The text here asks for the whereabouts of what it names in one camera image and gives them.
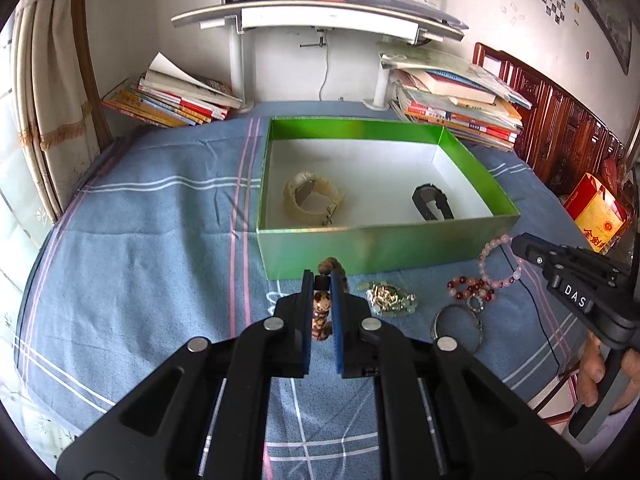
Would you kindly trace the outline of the person's right hand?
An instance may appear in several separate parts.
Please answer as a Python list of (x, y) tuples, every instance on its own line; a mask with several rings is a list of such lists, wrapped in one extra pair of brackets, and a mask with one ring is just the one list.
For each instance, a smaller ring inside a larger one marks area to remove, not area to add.
[[(618, 412), (634, 402), (639, 396), (640, 356), (636, 350), (628, 350), (620, 369), (629, 377), (625, 392), (616, 401), (613, 412)], [(585, 340), (584, 352), (579, 364), (577, 395), (582, 404), (591, 408), (599, 399), (598, 383), (605, 374), (605, 364), (601, 356), (601, 341), (589, 332)]]

